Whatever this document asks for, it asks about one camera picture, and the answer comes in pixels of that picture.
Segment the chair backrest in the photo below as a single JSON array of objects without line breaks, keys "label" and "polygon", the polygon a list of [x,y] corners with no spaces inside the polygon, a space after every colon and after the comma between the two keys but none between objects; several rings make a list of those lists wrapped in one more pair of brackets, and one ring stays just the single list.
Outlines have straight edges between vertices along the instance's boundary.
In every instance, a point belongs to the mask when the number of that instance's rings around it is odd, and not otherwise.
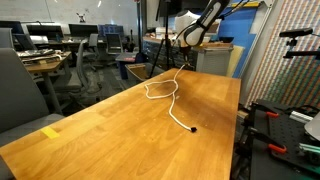
[{"label": "chair backrest", "polygon": [[96,58],[100,56],[99,50],[98,50],[98,37],[99,34],[90,34],[89,38],[89,48],[92,48],[94,53],[96,54]]},{"label": "chair backrest", "polygon": [[120,54],[123,52],[122,41],[119,34],[106,34],[108,54]]},{"label": "chair backrest", "polygon": [[14,48],[11,28],[0,28],[0,48]]},{"label": "chair backrest", "polygon": [[23,50],[37,50],[37,47],[33,44],[30,38],[30,35],[16,34],[15,37],[18,40]]},{"label": "chair backrest", "polygon": [[11,48],[0,48],[0,133],[49,114],[46,102]]},{"label": "chair backrest", "polygon": [[79,49],[78,49],[78,56],[77,56],[77,65],[76,65],[76,69],[77,69],[77,74],[78,77],[84,87],[84,90],[88,90],[89,89],[89,82],[88,82],[88,78],[85,74],[84,71],[84,66],[83,66],[83,51],[84,51],[84,44],[87,42],[87,40],[82,40],[80,45],[79,45]]}]

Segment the office chair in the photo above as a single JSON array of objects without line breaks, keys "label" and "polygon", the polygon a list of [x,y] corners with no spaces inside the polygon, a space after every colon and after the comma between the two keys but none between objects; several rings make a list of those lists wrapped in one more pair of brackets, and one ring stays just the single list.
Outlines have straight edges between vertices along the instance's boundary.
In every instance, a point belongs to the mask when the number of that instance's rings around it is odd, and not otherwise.
[{"label": "office chair", "polygon": [[62,109],[71,103],[76,103],[82,108],[86,108],[79,102],[79,97],[89,89],[89,80],[84,72],[83,65],[84,44],[86,41],[87,40],[82,40],[79,45],[76,68],[71,69],[71,77],[61,75],[53,82],[53,87],[57,93],[67,93],[71,99],[61,105]]},{"label": "office chair", "polygon": [[11,28],[0,28],[0,48],[14,48]]},{"label": "office chair", "polygon": [[16,39],[18,40],[22,49],[25,50],[37,50],[37,47],[33,44],[30,35],[28,34],[16,34]]},{"label": "office chair", "polygon": [[115,60],[116,56],[123,53],[122,41],[119,34],[105,34],[107,39],[107,54],[113,56]]},{"label": "office chair", "polygon": [[[97,61],[100,57],[98,50],[98,36],[99,34],[90,34],[88,51],[83,52],[83,58]],[[90,61],[90,67],[93,71],[97,71],[96,67],[102,67],[101,65],[93,65]]]},{"label": "office chair", "polygon": [[[0,147],[62,118],[49,114],[45,100],[12,48],[0,48]],[[0,163],[0,179],[8,170]]]}]

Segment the white cable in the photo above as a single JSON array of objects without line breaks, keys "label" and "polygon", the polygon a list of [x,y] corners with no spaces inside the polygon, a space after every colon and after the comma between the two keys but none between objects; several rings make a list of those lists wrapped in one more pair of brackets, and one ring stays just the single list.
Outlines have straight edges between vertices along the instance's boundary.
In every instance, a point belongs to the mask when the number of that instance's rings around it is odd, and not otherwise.
[{"label": "white cable", "polygon": [[[147,98],[149,98],[149,99],[161,99],[161,98],[169,97],[169,96],[172,95],[172,98],[173,98],[173,99],[172,99],[172,103],[171,103],[171,106],[170,106],[170,109],[169,109],[169,115],[172,117],[172,119],[173,119],[176,123],[178,123],[178,124],[179,124],[180,126],[182,126],[183,128],[185,128],[185,129],[187,129],[187,130],[189,130],[189,131],[191,131],[191,132],[195,132],[195,131],[197,130],[195,127],[192,127],[192,128],[191,128],[191,127],[188,127],[188,126],[184,125],[183,123],[181,123],[181,122],[172,114],[172,108],[173,108],[174,102],[175,102],[175,100],[176,100],[175,93],[176,93],[176,91],[179,89],[179,85],[178,85],[178,83],[177,83],[177,81],[176,81],[176,78],[177,78],[179,72],[183,69],[184,66],[185,66],[185,65],[181,66],[181,68],[177,71],[177,73],[175,74],[175,76],[174,76],[174,78],[173,78],[172,80],[166,80],[166,81],[161,81],[161,82],[152,82],[152,83],[146,84],[146,85],[144,85],[144,86],[145,86],[145,88],[147,89],[146,96],[147,96]],[[173,83],[176,85],[176,88],[174,89],[173,92],[171,92],[171,93],[169,93],[169,94],[167,94],[167,95],[162,95],[162,96],[149,96],[149,88],[148,88],[149,85],[152,85],[152,84],[163,84],[163,83],[167,83],[167,82],[173,82]]]}]

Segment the tripod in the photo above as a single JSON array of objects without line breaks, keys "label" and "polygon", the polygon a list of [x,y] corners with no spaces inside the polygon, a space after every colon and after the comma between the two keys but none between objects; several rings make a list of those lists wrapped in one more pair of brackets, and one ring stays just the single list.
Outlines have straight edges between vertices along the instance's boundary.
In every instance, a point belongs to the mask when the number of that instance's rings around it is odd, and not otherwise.
[{"label": "tripod", "polygon": [[[161,8],[161,1],[162,0],[159,0],[159,5],[158,5],[158,10],[157,10],[157,15],[156,15],[156,21],[158,21],[158,17],[160,15],[160,8]],[[153,74],[153,71],[154,71],[154,68],[157,64],[157,61],[159,59],[159,54],[160,54],[160,51],[162,49],[162,46],[163,46],[163,43],[165,42],[165,47],[166,47],[166,60],[167,60],[167,64],[166,64],[166,68],[167,70],[170,69],[170,65],[169,65],[169,62],[170,62],[170,48],[171,48],[171,41],[169,39],[169,35],[168,35],[168,26],[169,26],[169,10],[170,10],[170,3],[171,3],[171,0],[164,0],[166,2],[166,17],[165,17],[165,28],[166,28],[166,32],[165,32],[165,38],[161,40],[161,43],[160,43],[160,46],[159,46],[159,49],[158,49],[158,52],[157,52],[157,55],[156,55],[156,58],[153,62],[153,65],[152,65],[152,69],[151,69],[151,72],[150,72],[150,75],[149,75],[149,78],[152,77],[152,74]],[[173,56],[171,57],[172,58],[172,67],[175,66],[174,64],[174,59],[173,59]]]}]

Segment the wooden table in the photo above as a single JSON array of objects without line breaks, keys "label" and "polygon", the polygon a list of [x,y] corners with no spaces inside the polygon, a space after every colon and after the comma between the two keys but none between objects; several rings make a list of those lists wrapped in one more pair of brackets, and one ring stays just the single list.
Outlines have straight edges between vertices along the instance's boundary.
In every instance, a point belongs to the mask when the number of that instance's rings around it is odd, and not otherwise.
[{"label": "wooden table", "polygon": [[70,73],[68,61],[65,61],[66,59],[68,59],[70,57],[70,55],[71,55],[71,52],[68,51],[68,52],[63,53],[63,55],[61,55],[62,59],[58,62],[51,62],[51,63],[47,63],[47,64],[26,66],[26,69],[28,70],[28,72],[42,74],[42,77],[43,77],[44,82],[46,84],[46,87],[47,87],[47,90],[48,90],[49,95],[51,97],[54,108],[55,108],[56,112],[59,114],[62,114],[62,110],[61,110],[59,101],[57,99],[56,93],[54,91],[54,88],[53,88],[53,85],[52,85],[52,82],[50,80],[48,73],[56,71],[62,63],[64,64],[64,68],[65,68],[66,73]]},{"label": "wooden table", "polygon": [[[0,148],[17,179],[229,179],[240,80],[183,70],[172,98],[149,100],[144,84],[171,69]],[[150,87],[167,94],[173,83]]]}]

